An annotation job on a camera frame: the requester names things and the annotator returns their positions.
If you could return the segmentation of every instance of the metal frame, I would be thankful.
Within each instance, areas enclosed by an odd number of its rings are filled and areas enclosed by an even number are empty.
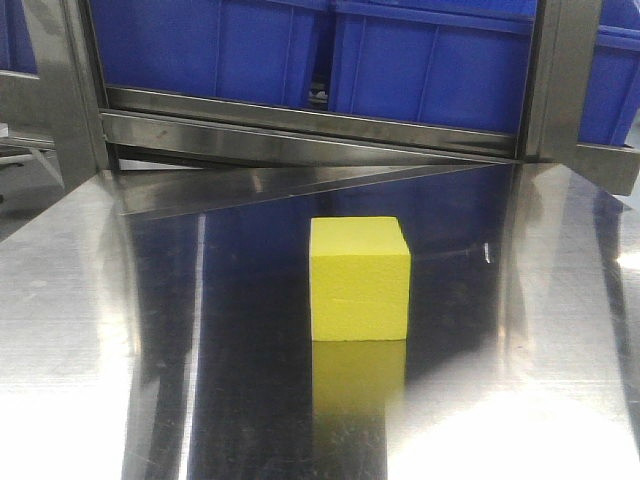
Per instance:
[[[579,145],[603,0],[539,0],[517,136],[105,87],[87,0],[23,0],[39,77],[0,72],[0,143],[58,151],[68,188],[115,145],[202,166],[561,162],[628,193],[640,153]]]

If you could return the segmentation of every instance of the reflective metal table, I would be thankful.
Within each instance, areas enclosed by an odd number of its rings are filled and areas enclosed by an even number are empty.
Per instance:
[[[312,345],[314,216],[406,342]],[[640,217],[556,165],[95,177],[0,243],[2,478],[640,478]]]

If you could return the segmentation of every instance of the metal edge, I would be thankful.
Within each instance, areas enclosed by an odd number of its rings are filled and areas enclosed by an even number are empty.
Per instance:
[[[512,160],[396,147],[173,117],[102,111],[106,140],[117,145],[206,155],[269,166],[376,166],[512,163]]]
[[[111,108],[118,110],[505,158],[513,158],[515,154],[515,137],[509,134],[291,110],[130,88],[109,87],[107,94]]]
[[[308,195],[491,166],[257,168],[191,173],[174,171],[153,175],[121,175],[117,182],[123,214],[155,219],[277,200],[292,195]]]

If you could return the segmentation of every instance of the blue plastic crate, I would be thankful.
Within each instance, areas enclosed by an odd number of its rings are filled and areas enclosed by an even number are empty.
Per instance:
[[[336,2],[329,109],[516,133],[533,19],[514,12],[530,0],[399,1]],[[602,19],[580,140],[622,145],[640,106],[640,14],[609,0]]]
[[[36,73],[21,0],[0,0],[0,70]]]
[[[108,83],[307,104],[327,0],[92,0]]]

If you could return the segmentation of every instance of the yellow foam block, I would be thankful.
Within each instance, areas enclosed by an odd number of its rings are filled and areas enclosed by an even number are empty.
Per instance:
[[[411,254],[395,217],[311,221],[313,340],[407,337]]]
[[[406,342],[314,342],[313,411],[376,415],[404,391]]]

